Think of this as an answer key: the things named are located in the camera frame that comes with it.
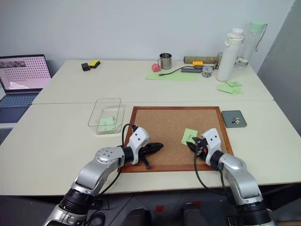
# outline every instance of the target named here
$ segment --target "mint green bottle cap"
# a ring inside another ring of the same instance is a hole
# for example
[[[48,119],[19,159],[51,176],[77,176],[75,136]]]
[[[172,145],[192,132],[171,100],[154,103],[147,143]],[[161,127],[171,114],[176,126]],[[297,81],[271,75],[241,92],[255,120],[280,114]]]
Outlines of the mint green bottle cap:
[[[249,32],[260,34],[265,27],[265,22],[263,20],[253,20],[249,27]]]

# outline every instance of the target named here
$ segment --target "table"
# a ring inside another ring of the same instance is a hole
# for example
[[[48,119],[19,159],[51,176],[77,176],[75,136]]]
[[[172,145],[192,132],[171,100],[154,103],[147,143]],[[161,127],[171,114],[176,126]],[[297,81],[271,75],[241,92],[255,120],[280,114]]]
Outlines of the table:
[[[87,60],[67,60],[33,103],[94,103],[113,97],[144,103],[273,100],[250,66],[244,71],[235,69],[231,77],[243,84],[244,95],[229,95],[217,90],[217,71],[210,78],[199,75],[197,82],[157,81],[145,79],[154,61],[103,60],[87,72],[81,69],[84,62]],[[171,70],[184,65],[183,61],[173,61]]]
[[[133,106],[219,106],[241,110],[248,126],[227,129],[235,156],[258,184],[301,181],[301,138],[274,101],[125,103],[123,124]],[[0,195],[63,195],[81,168],[105,146],[121,144],[121,133],[96,135],[87,125],[94,104],[32,105],[0,146]],[[201,171],[209,187],[220,187],[216,171]],[[116,176],[112,173],[108,185]],[[200,188],[195,173],[121,174],[109,193]]]

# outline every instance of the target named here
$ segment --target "corkboard with wooden frame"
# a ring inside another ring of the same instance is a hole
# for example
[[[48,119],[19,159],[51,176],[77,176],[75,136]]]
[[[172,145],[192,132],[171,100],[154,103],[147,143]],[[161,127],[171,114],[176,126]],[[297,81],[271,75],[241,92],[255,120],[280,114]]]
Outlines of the corkboard with wooden frame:
[[[224,153],[233,154],[219,107],[151,107],[135,106],[131,124],[143,127],[151,137],[150,142],[164,145],[155,154],[148,155],[150,169],[140,161],[136,165],[126,163],[122,172],[192,171],[194,153],[181,143],[186,128],[198,131],[198,137],[208,129],[216,128]],[[125,144],[132,130],[127,131]],[[197,159],[198,170],[212,170],[204,161]]]

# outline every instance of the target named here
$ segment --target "metal cup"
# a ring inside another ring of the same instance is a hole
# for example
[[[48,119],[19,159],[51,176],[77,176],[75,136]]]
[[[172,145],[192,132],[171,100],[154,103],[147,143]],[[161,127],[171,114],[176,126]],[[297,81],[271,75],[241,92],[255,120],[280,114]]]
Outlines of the metal cup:
[[[157,60],[158,66],[163,70],[169,70],[171,68],[171,54],[161,53],[160,58]]]

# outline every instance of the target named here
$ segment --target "green paper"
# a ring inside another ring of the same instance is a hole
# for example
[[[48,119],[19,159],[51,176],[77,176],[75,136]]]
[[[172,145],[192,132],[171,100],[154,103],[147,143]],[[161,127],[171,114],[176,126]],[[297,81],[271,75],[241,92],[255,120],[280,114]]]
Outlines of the green paper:
[[[197,130],[186,128],[181,143],[184,145],[187,145],[186,141],[194,143],[194,140],[192,138],[196,137],[197,135],[198,135]]]
[[[241,86],[234,86],[232,87],[233,92],[231,94],[233,95],[237,95],[237,94],[243,94],[243,90],[241,88]]]
[[[227,83],[219,84],[217,89],[223,92],[233,93],[233,87],[229,86]]]
[[[149,70],[145,78],[151,80],[166,80],[166,81],[197,81],[198,80],[198,73],[174,72],[172,74],[159,76],[159,74],[165,74],[170,72],[171,71],[153,72],[152,70]]]
[[[97,128],[97,134],[113,132],[118,128],[119,124],[114,121],[113,117],[101,118]]]
[[[229,86],[241,86],[238,81],[227,81],[226,82]]]

